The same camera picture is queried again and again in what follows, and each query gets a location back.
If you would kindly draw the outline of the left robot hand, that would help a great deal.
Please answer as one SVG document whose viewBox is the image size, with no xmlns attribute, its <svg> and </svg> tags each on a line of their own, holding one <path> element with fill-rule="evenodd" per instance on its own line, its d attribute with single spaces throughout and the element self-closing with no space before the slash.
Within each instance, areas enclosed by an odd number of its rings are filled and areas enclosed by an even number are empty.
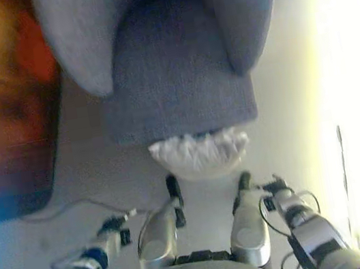
<svg viewBox="0 0 360 269">
<path fill-rule="evenodd" d="M 102 224 L 99 234 L 107 232 L 116 232 L 119 237 L 119 245 L 121 247 L 128 246 L 132 240 L 130 236 L 130 229 L 124 228 L 124 224 L 129 221 L 131 218 L 137 215 L 137 210 L 133 208 L 132 210 L 127 211 L 124 215 L 120 217 L 113 216 L 105 220 Z"/>
</svg>

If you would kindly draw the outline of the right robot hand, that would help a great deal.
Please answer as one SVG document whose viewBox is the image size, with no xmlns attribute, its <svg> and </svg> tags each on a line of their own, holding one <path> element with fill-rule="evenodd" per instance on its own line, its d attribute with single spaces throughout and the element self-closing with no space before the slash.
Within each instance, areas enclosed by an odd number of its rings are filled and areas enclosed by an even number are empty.
<svg viewBox="0 0 360 269">
<path fill-rule="evenodd" d="M 281 202 L 295 194 L 294 189 L 290 188 L 286 181 L 277 175 L 273 175 L 271 181 L 262 184 L 262 190 L 267 193 L 264 200 L 268 203 L 272 200 Z"/>
</svg>

